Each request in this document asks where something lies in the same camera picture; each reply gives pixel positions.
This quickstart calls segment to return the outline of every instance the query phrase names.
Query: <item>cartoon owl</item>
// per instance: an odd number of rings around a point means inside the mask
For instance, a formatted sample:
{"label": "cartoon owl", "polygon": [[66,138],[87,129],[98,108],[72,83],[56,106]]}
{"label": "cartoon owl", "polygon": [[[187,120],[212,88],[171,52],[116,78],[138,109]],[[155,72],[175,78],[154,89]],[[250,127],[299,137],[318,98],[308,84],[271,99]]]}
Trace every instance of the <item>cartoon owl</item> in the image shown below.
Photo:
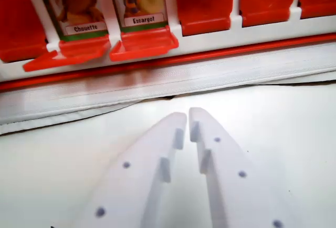
{"label": "cartoon owl", "polygon": [[96,3],[97,0],[62,0],[63,9],[57,19],[70,25],[104,21]]}

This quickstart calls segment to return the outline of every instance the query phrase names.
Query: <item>character card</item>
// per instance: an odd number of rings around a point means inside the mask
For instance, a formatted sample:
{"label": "character card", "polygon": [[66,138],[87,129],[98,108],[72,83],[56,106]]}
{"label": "character card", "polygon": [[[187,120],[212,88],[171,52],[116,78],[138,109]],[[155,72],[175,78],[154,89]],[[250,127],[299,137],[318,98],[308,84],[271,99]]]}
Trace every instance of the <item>character card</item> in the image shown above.
{"label": "character card", "polygon": [[165,0],[114,0],[114,5],[122,32],[168,25]]}
{"label": "character card", "polygon": [[108,33],[98,0],[44,0],[61,40],[66,42]]}

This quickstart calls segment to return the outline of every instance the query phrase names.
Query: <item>white plastic piece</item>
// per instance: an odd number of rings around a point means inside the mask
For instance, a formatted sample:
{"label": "white plastic piece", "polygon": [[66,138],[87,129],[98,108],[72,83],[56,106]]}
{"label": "white plastic piece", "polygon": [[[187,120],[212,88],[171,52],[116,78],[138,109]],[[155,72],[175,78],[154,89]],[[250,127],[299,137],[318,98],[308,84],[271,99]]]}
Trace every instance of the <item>white plastic piece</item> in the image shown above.
{"label": "white plastic piece", "polygon": [[270,188],[218,121],[202,108],[191,108],[189,117],[214,228],[301,227],[280,193]]}
{"label": "white plastic piece", "polygon": [[162,182],[171,180],[185,126],[186,115],[172,113],[113,161],[73,228],[156,227]]}
{"label": "white plastic piece", "polygon": [[[49,41],[49,44],[47,45],[48,50],[59,50],[59,37],[51,22],[43,0],[31,1],[46,31],[46,35]],[[113,47],[115,43],[120,39],[120,28],[116,12],[114,11],[113,1],[99,1],[102,3],[102,12],[106,19],[111,47]],[[89,61],[85,64],[63,66],[33,72],[25,72],[23,70],[23,65],[31,60],[0,64],[0,82],[49,75],[60,72],[123,64],[134,61],[143,61],[153,58],[185,55],[221,48],[230,48],[241,45],[271,42],[275,40],[336,32],[336,15],[300,19],[301,8],[297,6],[297,2],[298,0],[293,0],[293,3],[290,7],[290,17],[286,22],[242,27],[243,19],[239,15],[239,0],[233,0],[233,10],[230,15],[231,28],[229,30],[192,36],[183,36],[182,26],[180,24],[179,16],[177,13],[177,2],[176,0],[166,0],[169,27],[171,32],[176,36],[179,42],[179,47],[170,50],[167,54],[141,59],[131,59],[129,61],[122,62],[112,62],[109,58],[109,54],[105,54],[103,57],[99,59],[93,59],[92,61]]]}

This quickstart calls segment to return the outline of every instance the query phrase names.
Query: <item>name label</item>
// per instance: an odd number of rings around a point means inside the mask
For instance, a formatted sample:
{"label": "name label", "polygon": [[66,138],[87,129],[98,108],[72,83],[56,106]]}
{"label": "name label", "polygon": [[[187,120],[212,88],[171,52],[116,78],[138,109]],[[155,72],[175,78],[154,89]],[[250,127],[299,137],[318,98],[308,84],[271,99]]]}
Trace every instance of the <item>name label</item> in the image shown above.
{"label": "name label", "polygon": [[143,16],[135,16],[135,17],[128,17],[124,19],[125,26],[131,27],[131,26],[138,26],[143,24],[151,24],[151,23],[158,23],[163,22],[163,14],[150,14],[150,15],[143,15]]}
{"label": "name label", "polygon": [[67,32],[67,35],[75,35],[95,31],[102,31],[106,29],[107,28],[105,22],[94,22],[76,26],[67,26],[65,28],[65,31]]}

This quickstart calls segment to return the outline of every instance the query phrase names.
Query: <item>red plastic strip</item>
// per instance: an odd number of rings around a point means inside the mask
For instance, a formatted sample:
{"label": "red plastic strip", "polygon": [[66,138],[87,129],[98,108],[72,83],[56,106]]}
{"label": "red plastic strip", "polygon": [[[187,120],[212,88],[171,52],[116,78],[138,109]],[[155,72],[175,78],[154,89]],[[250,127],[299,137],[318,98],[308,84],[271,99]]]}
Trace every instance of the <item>red plastic strip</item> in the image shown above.
{"label": "red plastic strip", "polygon": [[246,52],[251,52],[251,51],[294,46],[294,45],[299,45],[299,44],[316,43],[316,42],[322,42],[322,41],[328,41],[328,40],[336,40],[336,33],[279,40],[276,42],[267,42],[267,43],[260,43],[260,44],[254,44],[254,45],[239,46],[239,47],[234,47],[234,48],[218,49],[218,50],[207,51],[207,52],[193,53],[189,55],[173,56],[173,57],[160,58],[160,59],[154,59],[154,60],[148,60],[148,61],[141,61],[137,63],[120,64],[120,65],[106,66],[106,67],[100,67],[100,68],[94,68],[94,69],[84,69],[84,70],[77,70],[77,71],[72,71],[72,72],[58,73],[58,74],[52,74],[52,75],[47,75],[47,76],[41,76],[41,77],[31,77],[31,78],[26,78],[26,79],[21,79],[21,80],[0,82],[0,91],[20,88],[20,87],[25,87],[25,86],[31,86],[31,85],[39,85],[39,84],[44,84],[48,82],[63,81],[63,80],[74,79],[74,78],[84,78],[84,77],[95,76],[95,75],[110,75],[110,74],[114,74],[118,72],[132,71],[132,70],[141,69],[141,68],[154,68],[154,67],[161,67],[161,66],[167,66],[167,65],[177,65],[177,64],[182,64],[182,63],[186,63],[189,61],[209,60],[209,58],[212,58],[212,57],[221,57],[221,56],[241,54],[241,53],[246,53]]}

